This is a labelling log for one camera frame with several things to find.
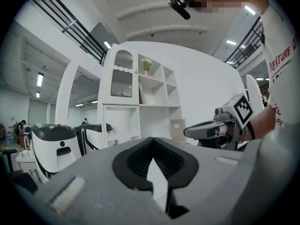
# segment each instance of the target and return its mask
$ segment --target ceiling light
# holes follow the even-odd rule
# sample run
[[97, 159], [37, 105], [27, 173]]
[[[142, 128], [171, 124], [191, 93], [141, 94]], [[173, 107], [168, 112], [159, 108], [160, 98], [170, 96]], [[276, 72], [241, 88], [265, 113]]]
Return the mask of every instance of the ceiling light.
[[38, 75], [37, 75], [37, 86], [39, 86], [39, 87], [42, 86], [43, 77], [44, 77], [44, 74], [38, 73]]
[[233, 41], [230, 41], [230, 40], [227, 40], [227, 41], [226, 41], [226, 43], [230, 43], [230, 44], [232, 44], [232, 45], [236, 45], [236, 43], [235, 43], [235, 42], [233, 42]]
[[245, 9], [255, 15], [255, 11], [253, 11], [251, 8], [249, 8], [247, 5], [245, 5]]
[[108, 42], [104, 42], [104, 44], [105, 44], [105, 46], [106, 46], [108, 49], [112, 48], [112, 47], [108, 44]]

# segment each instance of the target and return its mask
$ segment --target metal railing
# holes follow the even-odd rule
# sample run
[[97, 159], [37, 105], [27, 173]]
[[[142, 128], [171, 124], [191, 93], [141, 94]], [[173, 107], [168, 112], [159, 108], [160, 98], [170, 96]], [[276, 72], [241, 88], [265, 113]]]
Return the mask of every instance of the metal railing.
[[248, 57], [250, 57], [261, 45], [260, 39], [262, 35], [262, 23], [260, 17], [255, 21], [254, 25], [247, 33], [242, 42], [234, 50], [234, 52], [225, 61], [233, 68], [238, 68]]
[[77, 43], [87, 54], [103, 66], [107, 53], [99, 42], [86, 30], [78, 19], [60, 0], [28, 0], [33, 1], [53, 21], [67, 37]]

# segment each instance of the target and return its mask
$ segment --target black camera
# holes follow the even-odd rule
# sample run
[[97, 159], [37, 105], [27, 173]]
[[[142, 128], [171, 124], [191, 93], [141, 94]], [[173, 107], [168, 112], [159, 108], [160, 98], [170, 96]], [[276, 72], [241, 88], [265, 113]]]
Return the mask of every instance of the black camera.
[[191, 18], [191, 15], [185, 10], [187, 7], [180, 0], [169, 0], [169, 5], [173, 8], [177, 13], [179, 13], [185, 20]]

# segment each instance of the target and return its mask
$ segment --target potted plant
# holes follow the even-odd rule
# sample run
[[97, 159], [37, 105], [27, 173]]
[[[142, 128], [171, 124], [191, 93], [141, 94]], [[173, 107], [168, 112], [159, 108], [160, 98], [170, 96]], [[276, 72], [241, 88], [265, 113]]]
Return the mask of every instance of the potted plant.
[[148, 76], [148, 72], [150, 71], [150, 68], [152, 66], [152, 61], [148, 58], [141, 59], [142, 67], [144, 68], [144, 75]]

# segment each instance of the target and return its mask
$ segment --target cabinet door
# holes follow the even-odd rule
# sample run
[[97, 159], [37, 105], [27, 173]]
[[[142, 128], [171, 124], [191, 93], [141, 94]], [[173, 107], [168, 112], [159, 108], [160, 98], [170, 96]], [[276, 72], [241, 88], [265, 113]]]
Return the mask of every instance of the cabinet door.
[[101, 79], [103, 104], [138, 105], [138, 54], [114, 44], [106, 56]]

